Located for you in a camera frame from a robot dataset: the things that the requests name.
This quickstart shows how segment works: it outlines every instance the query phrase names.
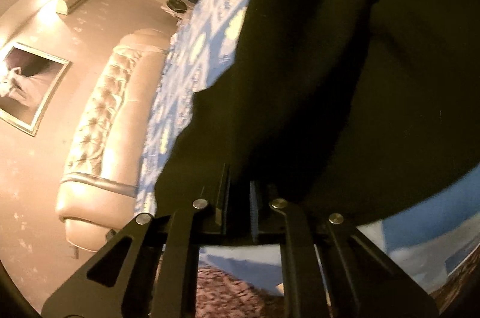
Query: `screw head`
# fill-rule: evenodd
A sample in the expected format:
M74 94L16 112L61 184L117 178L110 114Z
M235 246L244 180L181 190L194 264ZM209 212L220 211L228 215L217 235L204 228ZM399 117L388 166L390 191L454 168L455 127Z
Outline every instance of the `screw head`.
M341 214L337 214L335 212L335 214L332 214L328 217L328 220L332 224L342 224L344 219L343 219L343 216Z
M193 206L196 209L204 209L208 206L208 200L205 199L197 199L193 202Z
M282 209L285 208L289 204L289 202L279 197L278 199L272 200L271 204L273 208Z
M150 215L148 212L143 212L143 214L137 215L135 218L135 221L138 224L147 224L150 223L152 220L152 215Z

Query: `blue fabric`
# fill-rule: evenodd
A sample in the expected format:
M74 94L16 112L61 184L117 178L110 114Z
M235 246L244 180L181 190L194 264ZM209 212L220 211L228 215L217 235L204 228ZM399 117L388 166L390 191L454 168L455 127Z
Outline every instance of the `blue fabric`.
M387 252L437 238L476 215L480 208L480 166L436 196L383 221ZM433 221L442 217L442 221Z

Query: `black metal bracket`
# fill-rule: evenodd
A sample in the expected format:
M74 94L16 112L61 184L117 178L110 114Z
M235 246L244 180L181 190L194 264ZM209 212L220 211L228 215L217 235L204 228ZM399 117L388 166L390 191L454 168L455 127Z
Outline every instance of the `black metal bracket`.
M217 198L213 205L200 198L170 215L138 215L47 300L42 316L195 317L199 246L212 241L280 244L290 318L438 316L434 301L342 215L311 224L272 185L235 189L250 196L249 238L229 233L235 219L225 165L220 184L203 195Z

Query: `picture frame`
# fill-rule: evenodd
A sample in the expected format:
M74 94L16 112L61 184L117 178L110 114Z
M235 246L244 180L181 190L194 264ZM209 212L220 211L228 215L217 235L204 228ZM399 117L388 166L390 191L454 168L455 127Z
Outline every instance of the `picture frame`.
M0 57L0 120L35 136L70 65L58 56L13 44Z

